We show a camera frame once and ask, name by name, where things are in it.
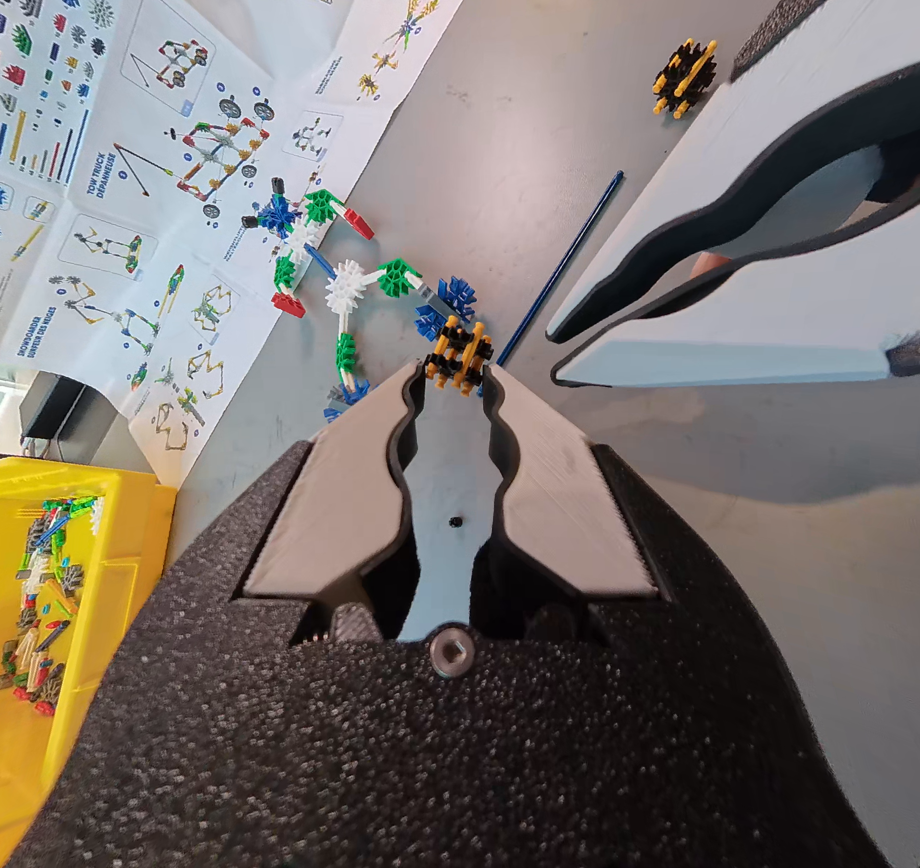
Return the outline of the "printed instruction sheet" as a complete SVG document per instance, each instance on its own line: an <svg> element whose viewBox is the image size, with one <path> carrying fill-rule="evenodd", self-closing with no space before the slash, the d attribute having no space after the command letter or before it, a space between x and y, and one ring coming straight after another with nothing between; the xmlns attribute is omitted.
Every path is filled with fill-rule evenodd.
<svg viewBox="0 0 920 868"><path fill-rule="evenodd" d="M1 0L2 363L195 463L462 0Z"/></svg>

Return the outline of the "pile of toy pieces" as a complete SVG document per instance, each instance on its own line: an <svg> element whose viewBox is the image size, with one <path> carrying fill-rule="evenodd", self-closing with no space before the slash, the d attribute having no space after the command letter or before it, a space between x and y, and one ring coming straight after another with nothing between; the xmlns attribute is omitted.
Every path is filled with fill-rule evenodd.
<svg viewBox="0 0 920 868"><path fill-rule="evenodd" d="M68 643L86 584L86 564L68 548L68 530L80 522L95 540L104 507L98 494L43 501L15 568L16 618L12 636L2 645L1 685L44 717L52 718L59 706Z"/></svg>

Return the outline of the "dark grey box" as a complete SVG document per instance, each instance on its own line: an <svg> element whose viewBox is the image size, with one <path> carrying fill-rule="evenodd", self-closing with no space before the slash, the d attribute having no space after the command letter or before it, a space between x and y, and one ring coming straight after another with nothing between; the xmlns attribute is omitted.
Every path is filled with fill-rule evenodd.
<svg viewBox="0 0 920 868"><path fill-rule="evenodd" d="M19 405L21 453L89 464L117 415L115 406L92 387L40 371Z"/></svg>

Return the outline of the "yellow plastic parts bin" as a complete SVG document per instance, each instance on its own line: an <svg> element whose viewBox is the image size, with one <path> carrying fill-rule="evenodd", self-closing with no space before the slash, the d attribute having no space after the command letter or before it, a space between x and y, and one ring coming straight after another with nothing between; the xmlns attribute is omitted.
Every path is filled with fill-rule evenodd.
<svg viewBox="0 0 920 868"><path fill-rule="evenodd" d="M98 685L164 570L176 490L152 474L48 460L2 460L2 645L14 632L15 568L43 501L98 494L105 507L95 540L77 522L68 548L86 564L59 706L52 718L2 689L2 826L35 814L75 744Z"/></svg>

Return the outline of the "black yellow toy wheel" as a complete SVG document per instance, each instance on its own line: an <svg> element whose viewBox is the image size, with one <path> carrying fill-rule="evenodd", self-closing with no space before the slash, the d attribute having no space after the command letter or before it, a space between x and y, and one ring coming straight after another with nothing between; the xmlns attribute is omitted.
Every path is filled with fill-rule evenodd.
<svg viewBox="0 0 920 868"><path fill-rule="evenodd" d="M424 374L436 388L451 386L469 397L481 386L484 365L492 356L493 345L485 325L476 322L470 331L452 315L443 324L433 352L425 358Z"/></svg>
<svg viewBox="0 0 920 868"><path fill-rule="evenodd" d="M652 86L657 99L653 108L655 115L667 110L674 119L680 119L699 103L716 74L714 54L717 47L716 40L702 46L693 38L677 47Z"/></svg>

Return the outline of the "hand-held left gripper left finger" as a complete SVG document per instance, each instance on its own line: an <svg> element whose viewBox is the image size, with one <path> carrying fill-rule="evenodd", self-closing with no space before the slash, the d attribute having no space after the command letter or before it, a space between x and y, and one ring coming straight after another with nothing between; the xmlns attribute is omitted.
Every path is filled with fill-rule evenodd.
<svg viewBox="0 0 920 868"><path fill-rule="evenodd" d="M316 435L245 597L415 598L420 561L405 473L418 452L424 390L412 360Z"/></svg>

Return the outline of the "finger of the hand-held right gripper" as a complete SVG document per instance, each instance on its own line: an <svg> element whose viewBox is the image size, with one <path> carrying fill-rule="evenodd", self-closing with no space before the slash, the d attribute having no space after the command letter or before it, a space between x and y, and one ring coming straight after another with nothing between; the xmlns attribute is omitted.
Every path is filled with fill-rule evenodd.
<svg viewBox="0 0 920 868"><path fill-rule="evenodd" d="M678 387L916 377L919 203L688 280L610 322L560 386Z"/></svg>
<svg viewBox="0 0 920 868"><path fill-rule="evenodd" d="M564 343L803 178L918 130L919 0L780 0L546 327Z"/></svg>

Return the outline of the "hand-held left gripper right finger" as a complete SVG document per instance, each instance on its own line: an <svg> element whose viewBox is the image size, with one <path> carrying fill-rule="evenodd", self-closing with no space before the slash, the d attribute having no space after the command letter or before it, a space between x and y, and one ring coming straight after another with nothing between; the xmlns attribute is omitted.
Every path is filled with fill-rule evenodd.
<svg viewBox="0 0 920 868"><path fill-rule="evenodd" d="M592 440L503 368L487 369L483 402L500 549L574 597L655 598Z"/></svg>

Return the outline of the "colourful construction toy model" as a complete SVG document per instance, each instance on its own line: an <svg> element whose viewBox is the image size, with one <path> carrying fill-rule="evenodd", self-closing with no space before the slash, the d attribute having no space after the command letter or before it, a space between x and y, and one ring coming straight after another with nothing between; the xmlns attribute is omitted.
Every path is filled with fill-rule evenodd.
<svg viewBox="0 0 920 868"><path fill-rule="evenodd" d="M350 329L351 316L367 289L378 287L391 299L417 294L422 303L416 307L415 326L422 337L433 345L431 353L443 324L450 316L457 317L470 331L478 322L474 308L477 300L475 290L462 277L441 278L436 287L431 287L416 268L401 258L386 261L373 270L365 270L355 260L346 260L336 266L330 264L319 253L316 244L319 241L318 231L334 218L344 220L362 238L373 238L374 232L362 216L328 189L306 192L294 202L286 194L283 179L278 176L271 180L268 202L258 207L253 215L241 218L243 229L265 230L278 241L271 254L274 266L271 301L276 309L296 318L305 315L305 305L295 290L308 264L317 264L328 279L325 302L338 321L336 369L339 379L338 385L329 391L328 405L324 410L328 423L362 401L371 391L370 382L360 380L355 374L358 351Z"/></svg>

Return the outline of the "thin blue rod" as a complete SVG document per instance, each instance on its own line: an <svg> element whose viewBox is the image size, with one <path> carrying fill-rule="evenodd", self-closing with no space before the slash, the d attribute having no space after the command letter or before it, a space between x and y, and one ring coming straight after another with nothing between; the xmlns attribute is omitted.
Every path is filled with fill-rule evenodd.
<svg viewBox="0 0 920 868"><path fill-rule="evenodd" d="M615 195L624 179L625 172L623 170L617 170L609 184L607 184L605 187L603 194L600 196L592 208L592 211L581 225L581 228L577 232L576 236L569 244L569 247L559 260L553 272L546 279L545 284L536 295L533 303L523 315L521 322L519 322L509 341L501 350L500 355L493 360L495 366L503 367L511 358L518 345L521 344L523 337L534 324L535 319L543 309L550 294L554 291L555 287L557 287L558 282L568 270L569 265L572 263L574 258L578 255L578 253L580 253L583 243L593 232L593 229L596 226L598 220L604 215L604 211L607 208L610 199Z"/></svg>

